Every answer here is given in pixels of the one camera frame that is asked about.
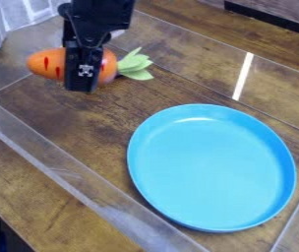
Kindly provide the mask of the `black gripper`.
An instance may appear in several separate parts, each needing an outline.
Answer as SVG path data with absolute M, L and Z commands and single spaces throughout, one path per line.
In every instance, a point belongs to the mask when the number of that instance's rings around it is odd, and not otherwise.
M 134 5 L 135 0 L 71 0 L 59 5 L 63 45 L 75 42 L 79 46 L 66 47 L 68 91 L 91 93 L 98 88 L 104 56 L 100 46 L 111 40 L 112 32 L 128 29 Z

